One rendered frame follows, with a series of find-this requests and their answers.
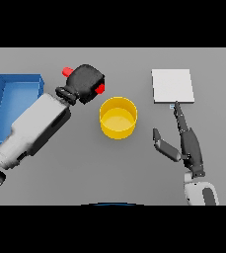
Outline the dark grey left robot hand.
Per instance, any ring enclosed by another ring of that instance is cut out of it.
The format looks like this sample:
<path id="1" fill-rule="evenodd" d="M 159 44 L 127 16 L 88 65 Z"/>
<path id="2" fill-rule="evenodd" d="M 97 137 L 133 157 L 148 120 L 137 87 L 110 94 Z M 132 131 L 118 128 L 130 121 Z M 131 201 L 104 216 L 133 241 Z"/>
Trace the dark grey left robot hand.
<path id="1" fill-rule="evenodd" d="M 87 104 L 105 91 L 105 75 L 90 64 L 82 64 L 76 69 L 64 67 L 62 74 L 66 77 L 66 85 L 57 87 L 55 92 L 72 106 L 77 100 Z"/>

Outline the pale square measuring scale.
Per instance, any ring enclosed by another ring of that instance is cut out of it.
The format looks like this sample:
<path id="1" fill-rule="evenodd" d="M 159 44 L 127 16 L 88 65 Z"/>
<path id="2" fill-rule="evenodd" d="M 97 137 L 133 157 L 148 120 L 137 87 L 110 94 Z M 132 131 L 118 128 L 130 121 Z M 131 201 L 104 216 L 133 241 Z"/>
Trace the pale square measuring scale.
<path id="1" fill-rule="evenodd" d="M 194 95 L 188 69 L 152 69 L 155 104 L 193 104 Z"/>

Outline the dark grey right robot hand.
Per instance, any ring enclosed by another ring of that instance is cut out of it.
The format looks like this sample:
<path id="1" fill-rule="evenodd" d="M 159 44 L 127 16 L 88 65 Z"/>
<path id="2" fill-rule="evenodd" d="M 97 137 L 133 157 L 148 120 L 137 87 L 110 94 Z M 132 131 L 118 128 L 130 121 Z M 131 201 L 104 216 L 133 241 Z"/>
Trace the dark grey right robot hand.
<path id="1" fill-rule="evenodd" d="M 179 102 L 175 103 L 174 116 L 181 139 L 181 149 L 176 149 L 165 141 L 160 132 L 153 128 L 153 141 L 156 150 L 174 162 L 183 161 L 193 178 L 204 177 L 203 159 L 200 144 L 191 127 L 188 127 L 185 115 Z"/>

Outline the yellow bowl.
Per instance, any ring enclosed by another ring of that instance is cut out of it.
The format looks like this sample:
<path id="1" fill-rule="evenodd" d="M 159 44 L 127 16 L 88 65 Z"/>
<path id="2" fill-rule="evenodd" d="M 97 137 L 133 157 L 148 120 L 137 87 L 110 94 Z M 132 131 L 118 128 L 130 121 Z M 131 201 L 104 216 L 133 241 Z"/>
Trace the yellow bowl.
<path id="1" fill-rule="evenodd" d="M 101 130 L 107 137 L 115 140 L 132 135 L 138 111 L 132 101 L 125 97 L 111 97 L 104 101 L 99 109 Z"/>

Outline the blue tray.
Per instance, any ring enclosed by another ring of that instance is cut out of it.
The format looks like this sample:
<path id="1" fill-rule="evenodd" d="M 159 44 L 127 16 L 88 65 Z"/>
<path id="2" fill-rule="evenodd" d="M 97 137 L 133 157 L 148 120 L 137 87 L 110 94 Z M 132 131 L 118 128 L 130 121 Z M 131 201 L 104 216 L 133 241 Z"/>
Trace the blue tray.
<path id="1" fill-rule="evenodd" d="M 0 144 L 11 124 L 43 94 L 40 74 L 0 74 Z"/>

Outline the red beaker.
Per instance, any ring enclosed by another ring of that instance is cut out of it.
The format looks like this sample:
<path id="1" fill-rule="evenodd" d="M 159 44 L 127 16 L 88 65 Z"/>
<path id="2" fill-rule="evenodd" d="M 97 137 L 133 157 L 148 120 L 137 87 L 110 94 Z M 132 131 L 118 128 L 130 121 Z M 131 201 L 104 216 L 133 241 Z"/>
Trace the red beaker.
<path id="1" fill-rule="evenodd" d="M 66 89 L 80 97 L 105 91 L 105 75 L 89 64 L 80 65 L 75 70 L 64 67 L 62 74 L 67 78 Z"/>

